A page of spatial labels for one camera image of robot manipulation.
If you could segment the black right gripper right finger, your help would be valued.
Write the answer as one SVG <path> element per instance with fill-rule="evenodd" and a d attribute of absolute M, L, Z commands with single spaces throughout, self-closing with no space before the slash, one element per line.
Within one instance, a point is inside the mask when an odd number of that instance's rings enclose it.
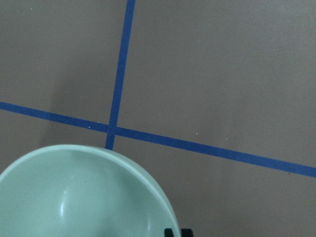
<path fill-rule="evenodd" d="M 181 237 L 193 237 L 192 229 L 181 229 Z"/>

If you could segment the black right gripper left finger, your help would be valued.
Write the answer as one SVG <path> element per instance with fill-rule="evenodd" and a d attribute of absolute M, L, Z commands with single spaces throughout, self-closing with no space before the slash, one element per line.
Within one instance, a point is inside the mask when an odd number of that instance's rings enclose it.
<path fill-rule="evenodd" d="M 165 237 L 174 237 L 173 230 L 172 229 L 165 229 L 164 236 Z"/>

